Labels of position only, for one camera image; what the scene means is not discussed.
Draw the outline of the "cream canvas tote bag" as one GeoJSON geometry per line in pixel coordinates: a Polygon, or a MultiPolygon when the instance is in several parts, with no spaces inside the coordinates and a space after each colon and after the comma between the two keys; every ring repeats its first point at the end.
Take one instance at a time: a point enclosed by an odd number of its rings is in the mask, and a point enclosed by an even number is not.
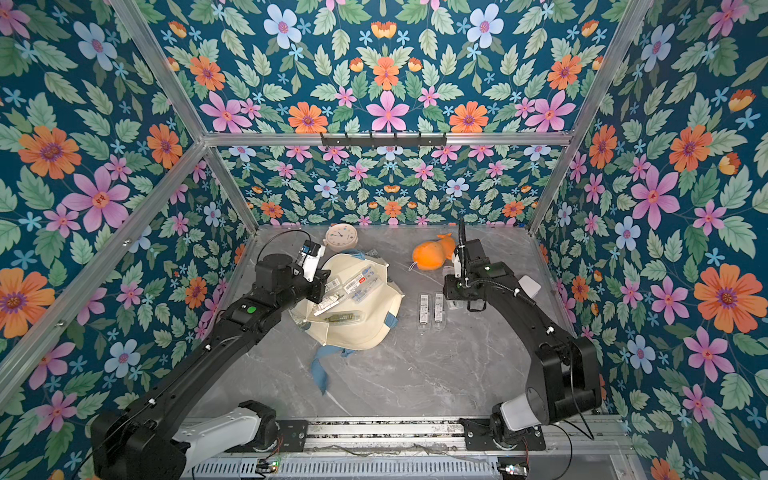
{"type": "Polygon", "coordinates": [[[326,293],[320,304],[307,300],[290,310],[294,323],[319,343],[310,372],[321,393],[328,389],[329,377],[322,359],[334,354],[346,357],[379,345],[397,326],[403,292],[389,279],[389,264],[361,252],[332,256],[325,264],[330,271],[326,293]],[[345,298],[343,284],[364,267],[373,266],[382,286],[362,303],[345,298]]]}

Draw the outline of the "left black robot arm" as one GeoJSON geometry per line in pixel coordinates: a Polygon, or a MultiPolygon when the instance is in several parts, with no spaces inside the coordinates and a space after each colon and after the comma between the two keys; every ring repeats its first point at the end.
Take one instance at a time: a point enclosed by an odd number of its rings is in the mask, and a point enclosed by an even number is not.
{"type": "Polygon", "coordinates": [[[176,435],[190,410],[241,356],[263,340],[284,311],[322,300],[330,271],[305,274],[287,254],[255,267],[251,289],[221,315],[209,336],[169,374],[122,411],[91,426],[94,472],[101,479],[178,479],[192,446],[176,435]]]}

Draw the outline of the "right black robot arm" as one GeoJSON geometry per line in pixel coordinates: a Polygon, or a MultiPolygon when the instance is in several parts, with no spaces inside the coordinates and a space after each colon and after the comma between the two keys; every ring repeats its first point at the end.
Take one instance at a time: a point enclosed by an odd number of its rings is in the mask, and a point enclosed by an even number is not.
{"type": "Polygon", "coordinates": [[[455,273],[444,277],[448,300],[492,307],[521,340],[530,357],[523,392],[496,405],[489,418],[495,443],[511,447],[535,428],[581,416],[602,404],[597,351],[587,338],[559,326],[524,290],[513,270],[493,263],[478,239],[469,240],[464,221],[452,255],[455,273]]]}

